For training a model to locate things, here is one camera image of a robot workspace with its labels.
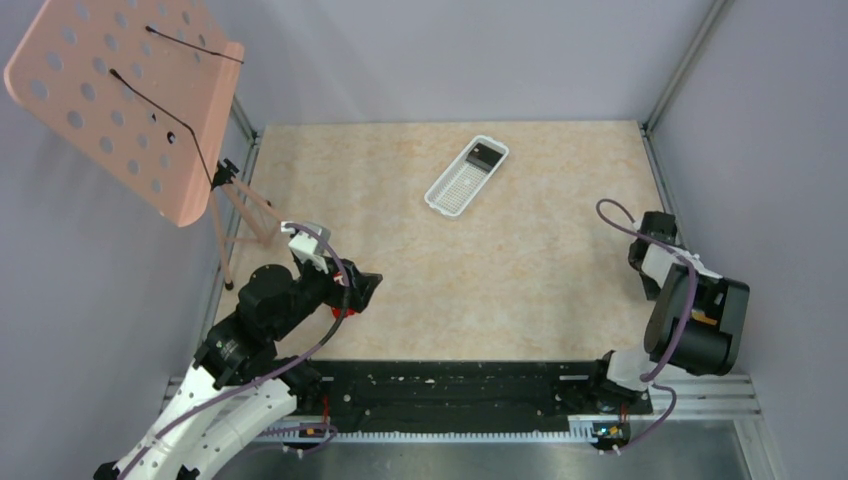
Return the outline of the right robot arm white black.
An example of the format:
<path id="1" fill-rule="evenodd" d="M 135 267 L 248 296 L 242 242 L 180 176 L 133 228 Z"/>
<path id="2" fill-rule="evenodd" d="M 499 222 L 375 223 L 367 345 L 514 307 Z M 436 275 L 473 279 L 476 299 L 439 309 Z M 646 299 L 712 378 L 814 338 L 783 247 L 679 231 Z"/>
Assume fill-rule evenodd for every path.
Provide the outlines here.
<path id="1" fill-rule="evenodd" d="M 680 243 L 674 215 L 629 215 L 618 230 L 634 240 L 628 265 L 653 308 L 641 345 L 611 350 L 599 362 L 592 393 L 607 413 L 646 398 L 669 369 L 693 377 L 724 376 L 734 368 L 746 321 L 750 287 L 706 267 Z"/>

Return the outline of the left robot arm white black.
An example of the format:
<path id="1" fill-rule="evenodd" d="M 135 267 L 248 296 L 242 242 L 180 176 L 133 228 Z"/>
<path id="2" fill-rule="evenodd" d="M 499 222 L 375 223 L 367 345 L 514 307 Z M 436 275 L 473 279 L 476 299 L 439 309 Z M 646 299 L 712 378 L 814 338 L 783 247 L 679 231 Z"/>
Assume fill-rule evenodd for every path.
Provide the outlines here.
<path id="1" fill-rule="evenodd" d="M 383 277 L 343 260 L 326 271 L 296 263 L 257 268 L 236 309 L 208 332 L 171 399 L 124 457 L 100 465 L 96 479 L 211 479 L 275 421 L 314 392 L 313 349 L 280 358 L 276 344 L 319 307 L 338 318 L 363 312 Z"/>

